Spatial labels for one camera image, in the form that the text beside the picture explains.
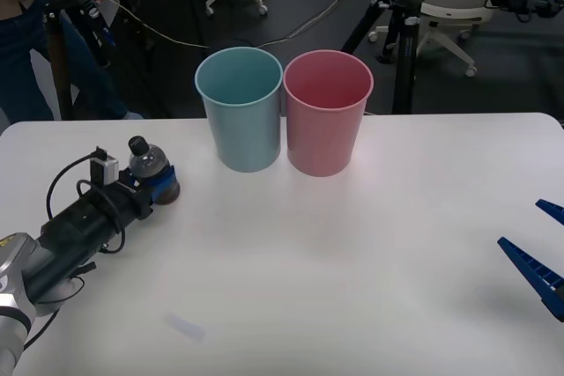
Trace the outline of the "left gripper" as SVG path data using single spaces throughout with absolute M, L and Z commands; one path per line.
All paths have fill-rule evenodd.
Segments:
M 175 200 L 176 175 L 172 165 L 138 182 L 129 168 L 104 187 L 90 181 L 76 184 L 78 199 L 41 228 L 41 248 L 47 264 L 83 264 L 100 251 L 116 254 L 125 243 L 125 228 L 152 214 L 162 197 Z

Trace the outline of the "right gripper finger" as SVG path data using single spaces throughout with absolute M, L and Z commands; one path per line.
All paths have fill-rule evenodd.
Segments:
M 563 276 L 524 252 L 508 239 L 501 237 L 497 243 L 539 295 L 541 302 L 550 313 L 558 321 L 563 321 Z
M 564 208 L 558 204 L 539 199 L 535 205 L 554 220 L 564 225 Z

